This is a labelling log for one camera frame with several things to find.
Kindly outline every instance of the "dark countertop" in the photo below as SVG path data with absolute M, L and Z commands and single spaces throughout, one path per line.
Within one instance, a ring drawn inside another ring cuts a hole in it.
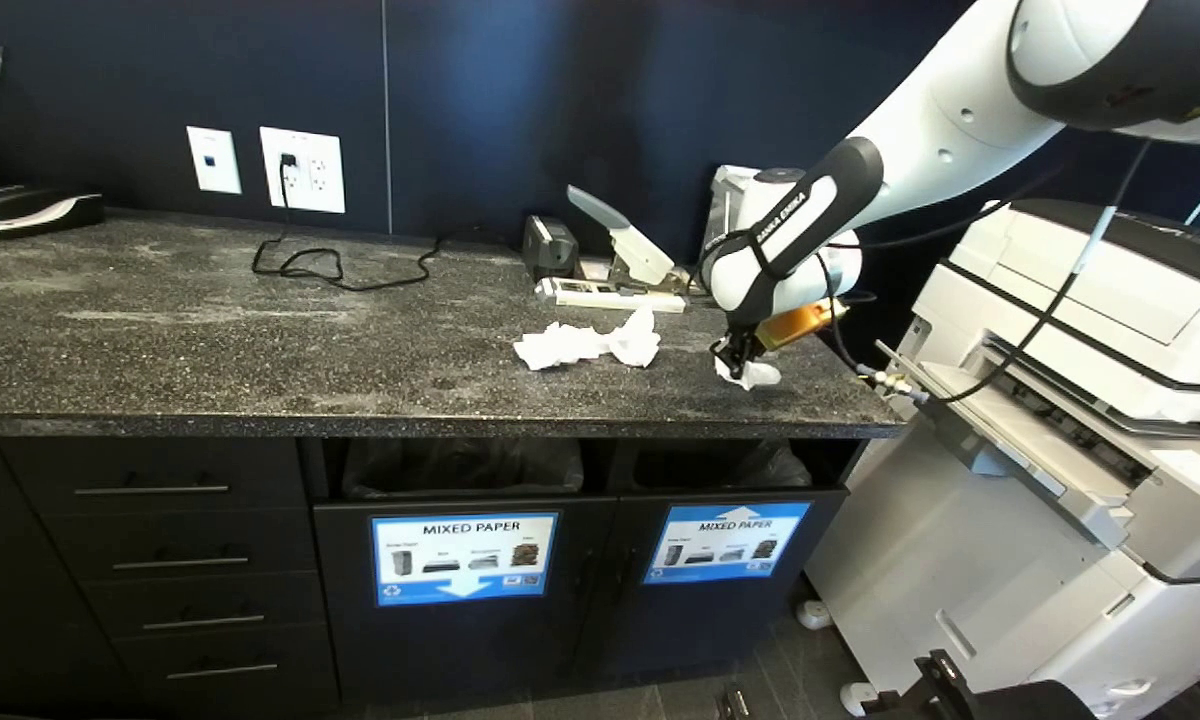
M 887 437 L 896 415 L 820 341 L 784 384 L 710 377 L 719 310 L 659 317 L 649 372 L 528 372 L 550 319 L 622 323 L 532 295 L 516 254 L 456 252 L 396 292 L 257 281 L 265 227 L 107 220 L 0 243 L 0 437 Z M 342 243 L 352 277 L 415 249 Z

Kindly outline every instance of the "label sticker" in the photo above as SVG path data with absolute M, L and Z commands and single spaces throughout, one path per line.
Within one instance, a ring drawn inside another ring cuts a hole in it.
M 542 597 L 554 513 L 371 521 L 377 605 Z
M 677 505 L 642 585 L 772 577 L 812 505 Z

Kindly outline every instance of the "navy blue wall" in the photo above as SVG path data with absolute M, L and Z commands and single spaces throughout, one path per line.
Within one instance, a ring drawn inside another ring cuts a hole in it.
M 0 0 L 0 181 L 273 216 L 257 127 L 342 141 L 347 216 L 513 239 L 565 182 L 697 252 L 719 159 L 812 165 L 931 46 L 949 0 Z M 243 198 L 192 189 L 183 124 L 236 127 Z M 1064 134 L 1051 196 L 1107 198 L 1130 141 Z M 1155 148 L 1130 207 L 1182 216 L 1200 152 Z M 891 227 L 965 213 L 937 207 Z
M 0 0 L 0 181 L 259 216 L 257 127 L 342 141 L 347 220 L 389 224 L 377 0 Z M 183 124 L 231 127 L 251 196 L 198 196 Z

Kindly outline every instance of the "white electrical outlet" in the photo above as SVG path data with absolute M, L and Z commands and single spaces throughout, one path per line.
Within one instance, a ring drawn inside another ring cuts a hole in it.
M 273 207 L 347 213 L 337 134 L 259 127 Z
M 189 124 L 198 191 L 240 196 L 236 141 L 224 127 Z

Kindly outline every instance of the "recycling bin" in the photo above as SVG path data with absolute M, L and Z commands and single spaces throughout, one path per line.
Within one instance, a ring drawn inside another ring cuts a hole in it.
M 580 445 L 352 439 L 314 505 L 347 704 L 496 704 L 571 677 L 610 495 Z
M 618 570 L 588 673 L 659 680 L 747 657 L 843 499 L 843 461 L 812 461 L 778 439 L 618 445 L 606 467 Z

